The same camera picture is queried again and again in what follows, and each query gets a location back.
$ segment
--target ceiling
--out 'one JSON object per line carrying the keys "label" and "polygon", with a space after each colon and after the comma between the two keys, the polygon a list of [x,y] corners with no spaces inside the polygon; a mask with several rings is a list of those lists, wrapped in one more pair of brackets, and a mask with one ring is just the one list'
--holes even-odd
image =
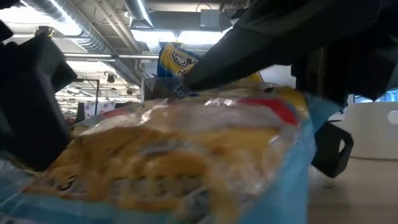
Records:
{"label": "ceiling", "polygon": [[[117,54],[136,54],[127,47],[120,35],[106,20],[103,13],[93,4],[93,0],[71,0],[72,4],[80,11],[80,13],[87,18],[90,24],[105,41],[116,51]],[[117,26],[124,26],[129,28],[130,18],[128,17],[124,0],[108,0],[109,4],[117,12],[123,24],[116,23]],[[215,9],[218,10],[220,6],[223,9],[238,7],[246,4],[246,1],[240,0],[209,0],[206,3],[199,2],[198,0],[147,0],[147,6],[150,14],[153,12],[200,12],[202,9]],[[176,14],[170,15],[163,21],[164,24],[171,24],[178,20]],[[0,11],[0,19],[4,21],[14,32],[14,37],[7,40],[21,44],[34,35],[38,26],[53,27],[54,21],[51,17],[42,15],[29,7],[12,7]],[[85,54],[86,50],[76,44],[73,39],[56,38],[54,35],[52,39],[54,43],[64,53],[78,53]],[[138,42],[139,47],[143,50],[144,54],[153,54],[150,52],[145,42]],[[198,54],[204,54],[212,44],[184,44],[186,49],[192,50]],[[157,61],[156,60],[132,60],[121,59],[132,72],[137,71],[137,67],[143,73],[142,78],[151,77],[156,73]],[[141,91],[139,83],[128,83],[114,67],[109,66],[107,62],[100,60],[89,61],[87,59],[68,59],[68,64],[71,66],[80,78],[100,80],[99,100],[100,101],[139,101]],[[107,82],[108,76],[114,77],[114,82]],[[84,83],[71,83],[63,90],[56,94],[57,100],[64,113],[75,113],[76,103],[78,101],[94,101],[95,99],[95,85],[94,82]],[[127,91],[132,90],[132,94],[128,95]]]}

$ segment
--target white container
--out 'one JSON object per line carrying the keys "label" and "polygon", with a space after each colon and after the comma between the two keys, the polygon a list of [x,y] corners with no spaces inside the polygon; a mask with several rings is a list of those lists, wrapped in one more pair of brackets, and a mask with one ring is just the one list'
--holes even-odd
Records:
{"label": "white container", "polygon": [[351,156],[398,160],[398,102],[351,104],[335,125],[351,133]]}

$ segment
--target ceiling duct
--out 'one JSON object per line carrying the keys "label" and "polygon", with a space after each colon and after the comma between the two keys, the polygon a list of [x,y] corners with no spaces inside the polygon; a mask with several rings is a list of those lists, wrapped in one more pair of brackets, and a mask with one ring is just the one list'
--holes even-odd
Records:
{"label": "ceiling duct", "polygon": [[[116,54],[100,33],[91,25],[85,16],[69,0],[23,0],[27,6],[34,8],[53,20],[56,27],[65,35],[76,35],[82,39],[73,40],[76,44],[91,54]],[[124,62],[116,59],[114,62],[106,62],[129,83],[141,84],[139,73],[133,72]]]}
{"label": "ceiling duct", "polygon": [[[217,10],[202,10],[202,12],[154,11],[150,13],[149,17],[155,30],[223,31],[232,26],[225,14]],[[148,30],[140,22],[134,23],[130,29]]]}
{"label": "ceiling duct", "polygon": [[144,0],[126,0],[126,7],[132,17],[130,27],[136,22],[140,22],[146,28],[153,28],[149,19],[148,7]]}

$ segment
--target metal beam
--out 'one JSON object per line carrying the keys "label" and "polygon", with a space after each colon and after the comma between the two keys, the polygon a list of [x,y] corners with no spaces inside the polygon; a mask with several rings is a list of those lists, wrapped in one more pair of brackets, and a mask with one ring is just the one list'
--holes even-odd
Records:
{"label": "metal beam", "polygon": [[115,9],[109,4],[108,1],[102,1],[99,0],[99,3],[103,4],[105,8],[108,10],[108,12],[111,14],[113,19],[119,24],[120,29],[124,32],[126,37],[130,40],[130,43],[134,46],[136,49],[136,53],[141,53],[142,50],[138,44],[138,42],[135,40],[135,38],[132,36],[131,31],[129,31],[126,26],[124,25],[124,22],[120,18],[119,14],[115,11]]}
{"label": "metal beam", "polygon": [[[222,31],[231,27],[231,21],[222,13],[219,14],[218,27],[201,26],[200,12],[172,12],[172,11],[154,11],[149,14],[149,18],[156,30],[207,30]],[[148,30],[145,24],[139,21],[132,24],[130,29]]]}
{"label": "metal beam", "polygon": [[[157,2],[167,2],[167,3],[181,3],[181,2],[186,2],[186,3],[197,3],[200,4],[202,1],[199,0],[146,0],[147,3],[157,3]],[[233,0],[206,0],[207,4],[232,4],[234,1]]]}
{"label": "metal beam", "polygon": [[135,46],[127,39],[127,37],[124,35],[124,33],[120,30],[120,28],[113,22],[111,17],[108,15],[108,13],[105,11],[105,9],[102,7],[101,3],[97,0],[91,0],[91,2],[97,7],[97,9],[102,13],[102,15],[105,17],[107,22],[111,25],[111,27],[114,29],[114,31],[118,34],[118,36],[122,39],[124,44],[126,44],[127,48],[131,52],[138,52],[138,50],[135,49]]}
{"label": "metal beam", "polygon": [[[35,35],[28,32],[16,32],[12,37],[14,38],[33,38]],[[79,35],[62,35],[54,34],[51,39],[67,39],[67,40],[89,40],[89,37],[81,37]]]}
{"label": "metal beam", "polygon": [[200,12],[201,9],[220,9],[220,3],[169,3],[169,2],[148,2],[147,6],[151,11],[173,11],[173,12]]}
{"label": "metal beam", "polygon": [[89,59],[91,62],[94,60],[103,61],[104,59],[135,59],[135,60],[157,60],[158,55],[142,55],[142,54],[79,54],[79,53],[64,53],[66,58]]}

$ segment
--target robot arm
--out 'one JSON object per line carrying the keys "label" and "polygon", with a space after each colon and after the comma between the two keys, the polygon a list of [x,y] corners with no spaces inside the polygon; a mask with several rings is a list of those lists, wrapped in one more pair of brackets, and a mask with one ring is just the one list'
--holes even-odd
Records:
{"label": "robot arm", "polygon": [[[297,77],[298,83],[305,83],[308,72],[311,72],[313,67],[309,58],[312,57],[314,50],[330,47],[334,43],[358,36],[361,32],[374,27],[382,9],[395,2],[258,0],[250,5],[233,29],[208,51],[189,74],[186,74],[184,82],[193,90],[214,88],[274,64],[295,66],[304,63],[302,69],[305,71],[295,70],[292,75]],[[320,57],[328,54],[325,53],[325,49],[323,53],[315,52],[316,58],[323,62],[324,58]],[[320,71],[325,63],[318,63],[316,70]],[[327,71],[315,74],[316,77],[320,75],[324,76],[322,80],[327,80],[330,79],[329,76],[338,74]],[[327,85],[320,82],[319,78],[315,83]],[[350,86],[345,88],[346,91],[350,91]],[[311,87],[306,86],[304,90],[310,89]],[[368,94],[367,97],[374,98],[375,95],[382,94],[383,90],[373,89],[371,90],[373,94]],[[337,101],[344,101],[340,99],[340,95],[337,98]]]}

